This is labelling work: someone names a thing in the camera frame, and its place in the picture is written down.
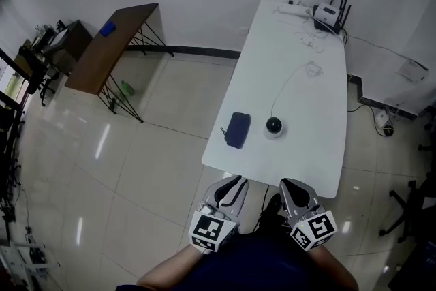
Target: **black metal frame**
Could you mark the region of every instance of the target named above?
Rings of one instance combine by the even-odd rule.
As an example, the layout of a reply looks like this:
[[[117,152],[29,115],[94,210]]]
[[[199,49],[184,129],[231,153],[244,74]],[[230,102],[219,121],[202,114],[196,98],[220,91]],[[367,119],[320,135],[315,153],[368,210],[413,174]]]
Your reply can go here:
[[[115,106],[119,106],[120,108],[122,108],[125,112],[127,112],[128,114],[130,114],[133,118],[135,118],[136,120],[140,121],[141,123],[143,123],[144,121],[141,119],[140,115],[136,112],[135,108],[130,104],[129,99],[127,98],[127,96],[124,94],[124,92],[122,92],[122,90],[120,89],[120,86],[118,86],[118,84],[116,83],[114,77],[112,75],[109,76],[113,83],[115,84],[115,86],[117,87],[118,91],[120,92],[120,94],[124,97],[123,99],[120,98],[110,87],[110,85],[108,84],[108,82],[105,83],[105,85],[103,86],[102,92],[101,94],[103,94],[103,97],[106,98],[106,101],[104,101],[104,99],[102,98],[101,95],[98,96],[98,98],[104,103],[104,105],[106,107],[108,107],[108,109],[116,114],[115,112]]]
[[[155,37],[157,38],[157,40],[159,42],[161,42],[161,44],[159,44],[155,40],[153,40],[150,37],[147,37],[145,34],[143,34],[142,27],[140,27],[139,31],[131,39],[130,45],[127,46],[127,51],[141,51],[144,55],[147,55],[145,53],[144,47],[147,47],[147,46],[159,46],[159,47],[162,47],[165,52],[169,53],[171,56],[174,57],[174,53],[168,48],[168,46],[166,46],[166,44],[156,34],[156,32],[154,30],[152,30],[152,28],[149,26],[149,24],[147,22],[144,22],[144,24],[150,29],[151,33],[153,33],[155,35]]]

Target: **wooden table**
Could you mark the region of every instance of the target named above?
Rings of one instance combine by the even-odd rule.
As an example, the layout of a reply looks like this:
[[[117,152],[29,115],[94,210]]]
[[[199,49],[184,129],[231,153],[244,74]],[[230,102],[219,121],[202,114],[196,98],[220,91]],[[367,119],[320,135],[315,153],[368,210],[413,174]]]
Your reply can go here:
[[[111,76],[111,72],[127,47],[129,50],[132,50],[132,46],[137,47],[137,50],[145,54],[145,45],[166,46],[146,23],[158,5],[158,3],[139,5],[118,9],[114,12],[106,23],[113,22],[116,29],[107,37],[104,37],[100,32],[97,33],[75,66],[65,86],[98,95],[114,114],[114,105],[117,104],[142,123],[143,120],[131,106],[127,97],[123,95],[124,99],[120,99],[113,91],[113,86],[116,86],[123,94]],[[143,34],[143,25],[151,30],[161,44]]]
[[[334,198],[347,127],[343,42],[318,33],[312,20],[278,13],[281,4],[260,3],[202,161],[274,186],[285,177],[297,179],[319,196]],[[310,77],[305,71],[311,61],[322,75]],[[220,130],[227,129],[233,112],[251,115],[242,149],[229,147]],[[276,140],[264,134],[271,114],[286,124]]]

